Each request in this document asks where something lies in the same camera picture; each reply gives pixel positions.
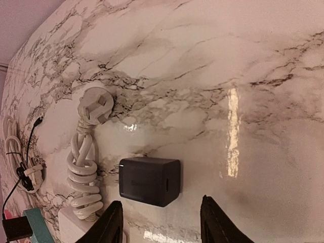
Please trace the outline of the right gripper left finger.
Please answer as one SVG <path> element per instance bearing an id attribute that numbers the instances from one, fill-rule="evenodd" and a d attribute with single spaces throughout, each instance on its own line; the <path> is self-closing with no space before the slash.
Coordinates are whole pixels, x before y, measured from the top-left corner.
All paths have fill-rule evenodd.
<path id="1" fill-rule="evenodd" d="M 122 243 L 123 227 L 122 203 L 115 200 L 85 235 L 79 239 L 79 243 Z"/>

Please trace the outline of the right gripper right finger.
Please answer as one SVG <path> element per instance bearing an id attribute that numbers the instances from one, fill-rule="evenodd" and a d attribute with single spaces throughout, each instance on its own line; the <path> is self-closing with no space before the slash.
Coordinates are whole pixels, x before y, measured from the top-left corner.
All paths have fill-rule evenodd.
<path id="1" fill-rule="evenodd" d="M 200 207 L 201 242 L 253 243 L 242 233 L 211 196 L 204 195 Z"/>

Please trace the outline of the white long power strip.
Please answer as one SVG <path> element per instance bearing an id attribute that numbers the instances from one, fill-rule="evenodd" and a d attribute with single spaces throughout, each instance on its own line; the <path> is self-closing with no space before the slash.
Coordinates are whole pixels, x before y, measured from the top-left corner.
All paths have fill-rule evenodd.
<path id="1" fill-rule="evenodd" d="M 83 208 L 69 206 L 61 209 L 58 213 L 58 219 L 62 242 L 79 242 L 79 239 L 101 217 L 102 214 L 97 216 L 97 209 L 97 206 L 86 206 Z M 127 241 L 128 237 L 123 228 L 123 242 Z"/>

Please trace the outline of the teal power strip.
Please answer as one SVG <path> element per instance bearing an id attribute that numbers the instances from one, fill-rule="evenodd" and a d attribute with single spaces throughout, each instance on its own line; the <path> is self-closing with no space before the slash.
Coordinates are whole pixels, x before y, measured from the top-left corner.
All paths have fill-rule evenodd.
<path id="1" fill-rule="evenodd" d="M 45 223 L 39 208 L 28 209 L 23 212 L 33 231 L 29 241 L 32 243 L 54 243 L 53 237 Z"/>

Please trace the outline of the dark grey USB charger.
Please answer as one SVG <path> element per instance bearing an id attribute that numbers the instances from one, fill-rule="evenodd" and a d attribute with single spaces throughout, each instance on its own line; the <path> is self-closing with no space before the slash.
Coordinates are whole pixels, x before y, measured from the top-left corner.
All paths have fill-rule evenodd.
<path id="1" fill-rule="evenodd" d="M 181 162 L 178 159 L 129 157 L 119 162 L 121 197 L 157 207 L 176 200 L 181 190 Z"/>

